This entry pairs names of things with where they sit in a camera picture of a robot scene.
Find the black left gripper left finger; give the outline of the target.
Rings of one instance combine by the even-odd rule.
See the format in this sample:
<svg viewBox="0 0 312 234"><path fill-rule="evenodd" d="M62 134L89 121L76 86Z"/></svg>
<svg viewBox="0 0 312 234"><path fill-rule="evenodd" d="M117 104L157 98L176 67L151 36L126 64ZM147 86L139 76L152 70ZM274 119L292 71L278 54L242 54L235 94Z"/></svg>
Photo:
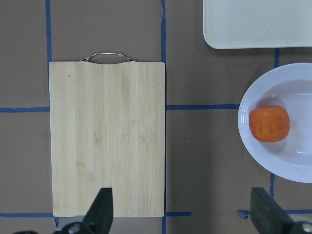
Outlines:
<svg viewBox="0 0 312 234"><path fill-rule="evenodd" d="M85 234L108 234L113 223L112 188L100 189L83 219Z"/></svg>

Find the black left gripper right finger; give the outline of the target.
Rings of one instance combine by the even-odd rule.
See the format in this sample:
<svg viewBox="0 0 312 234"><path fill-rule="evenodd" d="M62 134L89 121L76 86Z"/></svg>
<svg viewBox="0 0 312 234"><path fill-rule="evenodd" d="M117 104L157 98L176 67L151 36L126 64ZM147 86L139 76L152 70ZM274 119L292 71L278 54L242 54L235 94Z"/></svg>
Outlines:
<svg viewBox="0 0 312 234"><path fill-rule="evenodd" d="M294 222L263 189L252 188L250 218L260 234L287 234Z"/></svg>

